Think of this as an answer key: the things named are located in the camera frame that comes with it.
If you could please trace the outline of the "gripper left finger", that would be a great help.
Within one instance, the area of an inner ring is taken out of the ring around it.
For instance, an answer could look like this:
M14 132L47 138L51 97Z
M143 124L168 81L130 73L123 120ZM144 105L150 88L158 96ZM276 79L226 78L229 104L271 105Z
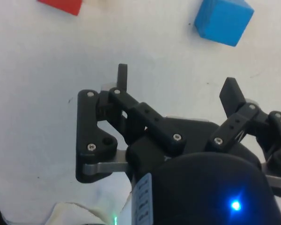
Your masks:
M118 65L117 82L108 90L81 90L77 101L76 179L93 183L112 173L124 172L132 180L140 167L129 158L139 139L145 148L160 149L170 157L180 155L186 137L146 103L127 93L126 64Z

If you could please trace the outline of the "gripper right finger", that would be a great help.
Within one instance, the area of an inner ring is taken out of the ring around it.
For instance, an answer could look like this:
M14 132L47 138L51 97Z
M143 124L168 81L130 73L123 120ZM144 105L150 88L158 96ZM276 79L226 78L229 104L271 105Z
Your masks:
M281 197L281 112L265 113L246 101L232 77L226 78L220 100L227 119L210 136L205 150L228 153L246 135L254 136L266 160L262 171L274 194Z

